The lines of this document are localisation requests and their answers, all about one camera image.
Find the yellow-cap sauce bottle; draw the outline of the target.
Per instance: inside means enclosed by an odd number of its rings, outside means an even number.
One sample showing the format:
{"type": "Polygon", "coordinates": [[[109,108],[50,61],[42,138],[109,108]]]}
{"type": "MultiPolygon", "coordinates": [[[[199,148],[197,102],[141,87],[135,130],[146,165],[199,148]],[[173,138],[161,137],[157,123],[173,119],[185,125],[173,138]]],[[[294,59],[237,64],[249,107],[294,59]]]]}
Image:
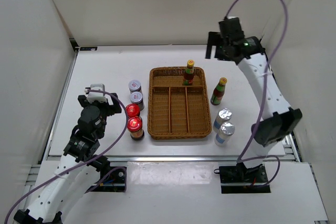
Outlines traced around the yellow-cap sauce bottle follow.
{"type": "Polygon", "coordinates": [[[222,98],[225,94],[227,79],[225,77],[221,77],[217,86],[215,87],[212,97],[211,97],[211,104],[219,105],[222,101],[222,98]]]}
{"type": "Polygon", "coordinates": [[[183,79],[183,85],[190,86],[193,84],[195,69],[194,69],[194,60],[190,59],[187,62],[187,66],[184,70],[184,79],[183,79]]]}

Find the silver-cap white bottle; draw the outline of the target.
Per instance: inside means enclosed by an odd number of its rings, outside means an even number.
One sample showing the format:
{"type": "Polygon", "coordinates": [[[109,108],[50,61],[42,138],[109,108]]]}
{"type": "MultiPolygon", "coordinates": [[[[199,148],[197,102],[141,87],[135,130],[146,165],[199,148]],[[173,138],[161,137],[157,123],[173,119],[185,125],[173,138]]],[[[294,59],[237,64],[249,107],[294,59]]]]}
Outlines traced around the silver-cap white bottle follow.
{"type": "Polygon", "coordinates": [[[228,122],[232,119],[232,111],[228,108],[223,108],[218,111],[216,119],[213,123],[213,130],[217,133],[220,126],[224,122],[228,122]]]}
{"type": "Polygon", "coordinates": [[[224,122],[220,125],[216,136],[215,144],[218,146],[224,145],[235,133],[235,126],[231,122],[224,122]]]}

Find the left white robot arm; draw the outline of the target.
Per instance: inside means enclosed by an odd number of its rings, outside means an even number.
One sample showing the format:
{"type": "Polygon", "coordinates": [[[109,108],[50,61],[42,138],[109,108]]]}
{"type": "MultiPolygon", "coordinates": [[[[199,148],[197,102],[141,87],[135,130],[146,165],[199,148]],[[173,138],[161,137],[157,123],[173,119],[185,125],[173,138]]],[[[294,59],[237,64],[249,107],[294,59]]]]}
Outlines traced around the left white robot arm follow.
{"type": "Polygon", "coordinates": [[[14,214],[17,223],[63,223],[76,202],[86,193],[112,181],[111,176],[127,172],[111,166],[104,152],[96,154],[105,135],[107,118],[125,112],[116,93],[87,89],[78,97],[82,111],[72,129],[53,177],[36,186],[36,199],[14,214]]]}

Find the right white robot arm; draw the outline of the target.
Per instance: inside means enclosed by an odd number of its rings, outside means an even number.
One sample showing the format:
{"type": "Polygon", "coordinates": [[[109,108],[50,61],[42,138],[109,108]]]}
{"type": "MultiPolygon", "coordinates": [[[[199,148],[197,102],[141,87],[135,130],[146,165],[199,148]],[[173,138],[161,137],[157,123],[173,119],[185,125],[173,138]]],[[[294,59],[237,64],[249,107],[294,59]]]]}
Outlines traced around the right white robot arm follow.
{"type": "Polygon", "coordinates": [[[215,58],[233,61],[246,77],[260,107],[257,122],[251,126],[251,138],[228,175],[237,182],[248,182],[257,176],[270,150],[293,131],[302,118],[279,90],[269,68],[260,40],[246,37],[237,17],[225,17],[218,32],[209,32],[206,58],[216,48],[215,58]]]}

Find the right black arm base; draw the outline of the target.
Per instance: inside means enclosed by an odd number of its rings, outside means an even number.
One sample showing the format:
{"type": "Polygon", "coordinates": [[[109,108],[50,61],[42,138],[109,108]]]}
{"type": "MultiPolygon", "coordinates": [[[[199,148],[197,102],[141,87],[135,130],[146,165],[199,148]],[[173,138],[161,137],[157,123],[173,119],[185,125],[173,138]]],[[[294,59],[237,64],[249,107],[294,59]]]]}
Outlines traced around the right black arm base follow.
{"type": "Polygon", "coordinates": [[[264,165],[245,168],[243,165],[220,166],[214,169],[219,175],[222,194],[268,194],[271,193],[264,165]]]}

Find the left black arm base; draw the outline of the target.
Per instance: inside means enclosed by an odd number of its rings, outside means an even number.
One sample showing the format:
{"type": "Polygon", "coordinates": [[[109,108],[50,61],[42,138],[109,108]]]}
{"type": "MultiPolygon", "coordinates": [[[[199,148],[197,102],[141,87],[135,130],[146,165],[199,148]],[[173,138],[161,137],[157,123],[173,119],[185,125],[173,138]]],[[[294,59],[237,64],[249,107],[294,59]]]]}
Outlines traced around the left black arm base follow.
{"type": "Polygon", "coordinates": [[[127,190],[127,167],[112,166],[101,173],[100,179],[86,193],[124,193],[127,190]]]}

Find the far red-lid sauce jar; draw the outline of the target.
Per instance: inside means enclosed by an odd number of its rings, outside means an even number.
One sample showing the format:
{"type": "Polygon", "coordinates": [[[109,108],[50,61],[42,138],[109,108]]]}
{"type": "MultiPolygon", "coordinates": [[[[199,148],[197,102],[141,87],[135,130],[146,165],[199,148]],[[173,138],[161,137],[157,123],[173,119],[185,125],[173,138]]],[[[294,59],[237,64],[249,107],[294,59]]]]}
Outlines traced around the far red-lid sauce jar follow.
{"type": "Polygon", "coordinates": [[[134,118],[134,117],[138,117],[140,120],[142,120],[141,116],[140,116],[140,107],[137,104],[131,103],[128,104],[126,107],[126,112],[127,112],[127,116],[128,118],[134,118]]]}

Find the red-lid sauce jar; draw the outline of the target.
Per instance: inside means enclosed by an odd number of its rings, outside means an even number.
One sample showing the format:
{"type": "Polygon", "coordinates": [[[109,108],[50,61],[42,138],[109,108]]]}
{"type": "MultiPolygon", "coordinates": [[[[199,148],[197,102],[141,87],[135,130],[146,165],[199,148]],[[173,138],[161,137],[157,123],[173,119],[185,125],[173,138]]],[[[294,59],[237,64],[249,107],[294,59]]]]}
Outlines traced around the red-lid sauce jar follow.
{"type": "Polygon", "coordinates": [[[142,140],[144,137],[144,130],[142,128],[142,120],[138,116],[134,116],[128,119],[127,129],[130,132],[130,136],[133,140],[142,140]]]}
{"type": "Polygon", "coordinates": [[[140,116],[140,107],[137,104],[131,103],[128,104],[126,107],[126,112],[127,112],[127,116],[128,118],[134,118],[134,117],[138,117],[140,120],[142,120],[141,116],[140,116]]]}

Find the near grey-lid spice jar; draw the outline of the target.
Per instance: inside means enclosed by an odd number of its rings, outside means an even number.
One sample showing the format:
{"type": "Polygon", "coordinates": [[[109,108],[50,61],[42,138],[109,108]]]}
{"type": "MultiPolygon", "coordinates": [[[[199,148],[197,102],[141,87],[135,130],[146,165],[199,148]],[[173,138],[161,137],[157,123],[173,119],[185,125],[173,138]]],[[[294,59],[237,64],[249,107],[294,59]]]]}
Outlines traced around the near grey-lid spice jar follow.
{"type": "Polygon", "coordinates": [[[130,101],[133,104],[137,104],[140,111],[144,109],[143,95],[139,91],[132,92],[130,94],[130,101]]]}

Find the grey-lid spice jar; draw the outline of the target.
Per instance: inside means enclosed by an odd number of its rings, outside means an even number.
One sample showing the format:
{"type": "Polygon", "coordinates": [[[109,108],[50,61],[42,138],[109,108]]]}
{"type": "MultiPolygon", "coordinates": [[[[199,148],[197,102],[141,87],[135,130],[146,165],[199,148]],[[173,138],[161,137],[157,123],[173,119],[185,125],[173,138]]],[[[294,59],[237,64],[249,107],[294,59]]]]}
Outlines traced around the grey-lid spice jar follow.
{"type": "Polygon", "coordinates": [[[132,92],[130,94],[130,101],[133,104],[137,104],[140,111],[144,109],[143,95],[139,91],[132,92]]]}
{"type": "Polygon", "coordinates": [[[128,84],[130,93],[140,92],[142,93],[141,82],[139,80],[131,80],[128,84]]]}

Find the near red-lid sauce jar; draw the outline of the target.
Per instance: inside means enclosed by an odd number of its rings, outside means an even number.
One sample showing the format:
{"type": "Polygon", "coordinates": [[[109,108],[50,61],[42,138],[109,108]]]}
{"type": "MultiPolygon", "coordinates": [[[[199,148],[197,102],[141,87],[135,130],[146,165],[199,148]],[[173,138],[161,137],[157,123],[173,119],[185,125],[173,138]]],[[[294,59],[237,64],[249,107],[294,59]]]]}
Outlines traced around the near red-lid sauce jar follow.
{"type": "Polygon", "coordinates": [[[138,116],[134,116],[128,119],[127,129],[130,132],[130,136],[133,140],[142,140],[144,137],[144,130],[142,128],[142,120],[138,116]]]}

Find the far grey-lid spice jar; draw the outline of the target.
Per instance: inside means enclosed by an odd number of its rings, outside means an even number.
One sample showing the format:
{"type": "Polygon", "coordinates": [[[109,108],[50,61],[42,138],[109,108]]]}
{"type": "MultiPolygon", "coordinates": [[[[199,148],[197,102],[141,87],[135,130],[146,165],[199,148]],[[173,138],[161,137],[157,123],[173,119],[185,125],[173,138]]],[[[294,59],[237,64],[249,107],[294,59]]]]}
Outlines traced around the far grey-lid spice jar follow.
{"type": "Polygon", "coordinates": [[[131,80],[128,84],[130,93],[140,92],[142,93],[141,82],[139,80],[131,80]]]}

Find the left black corner label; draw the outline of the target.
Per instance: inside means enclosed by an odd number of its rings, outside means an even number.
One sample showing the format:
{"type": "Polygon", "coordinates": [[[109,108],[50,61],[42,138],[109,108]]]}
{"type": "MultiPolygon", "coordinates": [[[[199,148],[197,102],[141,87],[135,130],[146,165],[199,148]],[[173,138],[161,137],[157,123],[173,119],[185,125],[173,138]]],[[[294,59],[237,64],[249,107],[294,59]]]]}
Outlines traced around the left black corner label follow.
{"type": "Polygon", "coordinates": [[[96,51],[98,47],[80,47],[80,51],[96,51]]]}

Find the brown wicker divided basket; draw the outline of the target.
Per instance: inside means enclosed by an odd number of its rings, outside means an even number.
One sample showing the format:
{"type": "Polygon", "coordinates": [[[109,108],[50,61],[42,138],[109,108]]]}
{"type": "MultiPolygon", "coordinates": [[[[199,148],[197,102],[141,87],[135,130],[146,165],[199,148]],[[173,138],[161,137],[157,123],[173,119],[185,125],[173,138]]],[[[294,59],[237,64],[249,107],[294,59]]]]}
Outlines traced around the brown wicker divided basket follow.
{"type": "Polygon", "coordinates": [[[155,140],[205,138],[212,131],[205,72],[195,68],[191,86],[184,67],[153,68],[149,75],[149,135],[155,140]]]}

